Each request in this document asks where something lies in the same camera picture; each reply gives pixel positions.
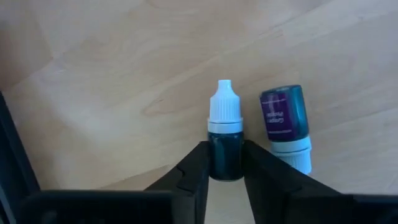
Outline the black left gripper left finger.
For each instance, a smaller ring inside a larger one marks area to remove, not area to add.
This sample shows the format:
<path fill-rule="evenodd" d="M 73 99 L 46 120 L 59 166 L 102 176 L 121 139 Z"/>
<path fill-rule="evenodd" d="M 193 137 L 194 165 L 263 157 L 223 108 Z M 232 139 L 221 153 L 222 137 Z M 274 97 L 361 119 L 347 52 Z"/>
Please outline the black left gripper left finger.
<path fill-rule="evenodd" d="M 44 190 L 17 224 L 204 224 L 209 143 L 200 142 L 145 190 Z"/>

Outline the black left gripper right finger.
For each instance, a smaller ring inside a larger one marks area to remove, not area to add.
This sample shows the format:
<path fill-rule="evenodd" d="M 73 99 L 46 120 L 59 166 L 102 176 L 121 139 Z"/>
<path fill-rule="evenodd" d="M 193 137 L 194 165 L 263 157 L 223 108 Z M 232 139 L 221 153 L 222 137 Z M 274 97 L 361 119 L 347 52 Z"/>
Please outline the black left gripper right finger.
<path fill-rule="evenodd" d="M 398 224 L 398 195 L 343 194 L 250 140 L 243 171 L 255 224 Z"/>

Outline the small dark dropper bottle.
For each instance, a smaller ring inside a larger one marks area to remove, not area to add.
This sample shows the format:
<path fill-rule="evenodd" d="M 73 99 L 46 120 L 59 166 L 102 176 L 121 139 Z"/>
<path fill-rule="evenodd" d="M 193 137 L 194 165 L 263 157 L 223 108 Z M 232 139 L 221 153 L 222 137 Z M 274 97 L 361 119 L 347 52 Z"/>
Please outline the small dark dropper bottle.
<path fill-rule="evenodd" d="M 210 177 L 219 181 L 240 179 L 243 117 L 240 97 L 235 94 L 231 80 L 218 80 L 217 90 L 210 98 L 208 141 Z"/>

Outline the small purple-label dropper bottle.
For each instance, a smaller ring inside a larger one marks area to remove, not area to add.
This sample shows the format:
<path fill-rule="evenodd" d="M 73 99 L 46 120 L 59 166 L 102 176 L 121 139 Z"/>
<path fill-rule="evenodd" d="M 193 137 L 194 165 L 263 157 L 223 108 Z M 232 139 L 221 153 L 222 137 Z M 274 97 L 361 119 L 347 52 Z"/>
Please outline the small purple-label dropper bottle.
<path fill-rule="evenodd" d="M 302 87 L 287 85 L 266 90 L 259 101 L 271 153 L 301 173 L 311 173 L 312 142 Z"/>

